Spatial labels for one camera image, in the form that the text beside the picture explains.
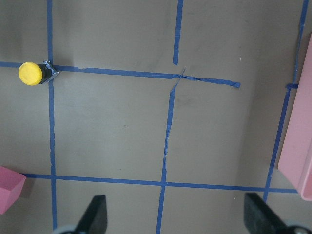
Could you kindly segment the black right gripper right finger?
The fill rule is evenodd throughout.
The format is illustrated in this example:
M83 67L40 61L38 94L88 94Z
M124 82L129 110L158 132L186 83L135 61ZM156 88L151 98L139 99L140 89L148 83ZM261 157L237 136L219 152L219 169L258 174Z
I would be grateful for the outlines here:
M293 233L257 193L245 193L244 225L250 234Z

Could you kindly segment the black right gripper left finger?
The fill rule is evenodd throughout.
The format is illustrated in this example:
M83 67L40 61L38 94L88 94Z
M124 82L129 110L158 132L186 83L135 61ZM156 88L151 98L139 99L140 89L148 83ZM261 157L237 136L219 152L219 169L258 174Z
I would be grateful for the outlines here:
M107 204L105 195L92 198L85 213L74 229L74 234L104 234L108 227Z

